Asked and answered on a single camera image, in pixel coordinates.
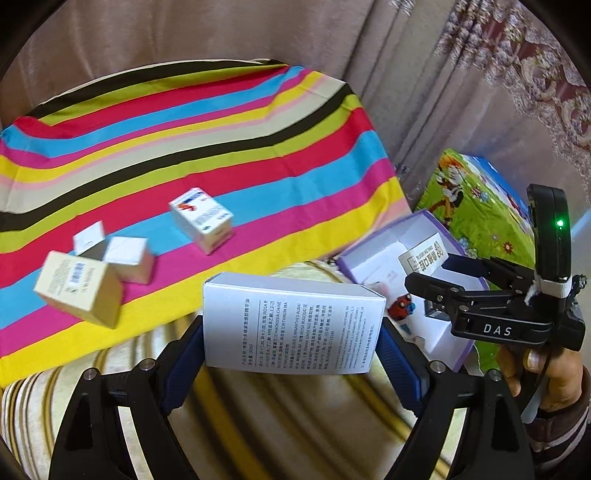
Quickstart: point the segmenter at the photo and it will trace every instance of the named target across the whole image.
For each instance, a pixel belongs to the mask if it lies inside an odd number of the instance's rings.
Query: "cardboard box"
[[[84,258],[102,260],[107,241],[103,222],[96,222],[74,235],[74,255]]]
[[[147,238],[114,236],[109,241],[103,262],[115,269],[120,280],[147,285],[152,277],[154,255]]]
[[[387,305],[390,305],[396,298],[408,293],[404,287],[406,265],[402,263],[408,259],[407,252],[417,252],[413,256],[419,265],[423,258],[417,257],[423,251],[428,253],[428,249],[422,247],[434,245],[438,241],[435,234],[439,235],[446,252],[464,255],[463,248],[445,227],[431,213],[421,210],[384,226],[362,242],[343,251],[336,263],[341,272],[356,283],[379,283],[380,293],[387,297]],[[459,284],[467,290],[488,290],[483,278],[445,270],[439,261],[433,271],[430,267],[426,273],[433,277]],[[446,319],[428,316],[431,312],[425,311],[424,299],[413,295],[413,303],[416,308],[405,321],[411,331],[411,339],[422,345],[421,349],[429,360],[441,360],[454,371],[458,371],[474,342],[453,336],[452,324]]]
[[[47,304],[79,319],[114,328],[123,286],[113,267],[51,251],[33,289]]]
[[[365,373],[384,307],[361,285],[221,273],[203,285],[205,360],[253,372]]]
[[[232,235],[232,214],[202,189],[189,190],[169,206],[178,227],[207,255]]]

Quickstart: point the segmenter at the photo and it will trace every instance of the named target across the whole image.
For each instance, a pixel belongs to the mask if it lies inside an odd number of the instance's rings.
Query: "medicine box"
[[[202,189],[189,190],[169,206],[177,226],[207,255],[232,235],[232,214]]]
[[[113,267],[51,251],[33,290],[48,305],[87,322],[114,328],[123,287]]]
[[[120,280],[130,283],[150,283],[154,254],[147,238],[114,236],[109,241],[103,262],[115,269]]]
[[[361,285],[220,273],[203,285],[205,360],[253,372],[365,373],[384,307]]]
[[[107,248],[103,222],[96,222],[74,235],[74,255],[102,260]]]

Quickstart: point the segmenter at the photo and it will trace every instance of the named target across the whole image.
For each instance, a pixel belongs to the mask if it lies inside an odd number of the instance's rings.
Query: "sleeve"
[[[591,396],[591,377],[583,369],[582,395],[576,403],[557,412],[539,411],[538,417],[525,426],[532,449],[537,478],[579,478],[573,468],[589,468],[591,458],[587,455],[572,455],[579,447],[591,439],[589,421],[589,400]]]

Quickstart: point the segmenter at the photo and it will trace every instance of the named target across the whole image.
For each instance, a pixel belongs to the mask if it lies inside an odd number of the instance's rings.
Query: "open gift box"
[[[407,273],[399,260],[400,255],[437,233],[447,253],[465,255],[462,246],[445,227],[431,213],[421,210],[384,226],[352,245],[342,252],[336,263],[341,272],[355,283],[367,286],[379,283],[380,293],[386,296],[387,305],[390,305],[407,294],[404,287]],[[456,283],[466,290],[488,290],[484,278],[445,270],[442,265],[437,266],[431,276]],[[427,316],[424,299],[413,296],[413,303],[415,309],[406,318],[410,330],[410,336],[406,335],[406,338],[423,339],[417,343],[429,360],[441,360],[457,372],[474,342],[453,336],[452,325],[444,313],[437,314],[444,319]]]

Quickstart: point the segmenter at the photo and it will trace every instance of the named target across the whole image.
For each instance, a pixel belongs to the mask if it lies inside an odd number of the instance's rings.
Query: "cartoon character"
[[[189,205],[188,203],[179,203],[177,207],[179,210],[191,210],[192,212],[196,210],[193,205]]]
[[[467,170],[458,160],[451,155],[444,155],[437,164],[437,183],[441,185],[443,198],[429,208],[429,212],[434,213],[439,207],[444,208],[443,225],[449,226],[452,221],[452,213],[459,207],[463,198],[462,182]]]

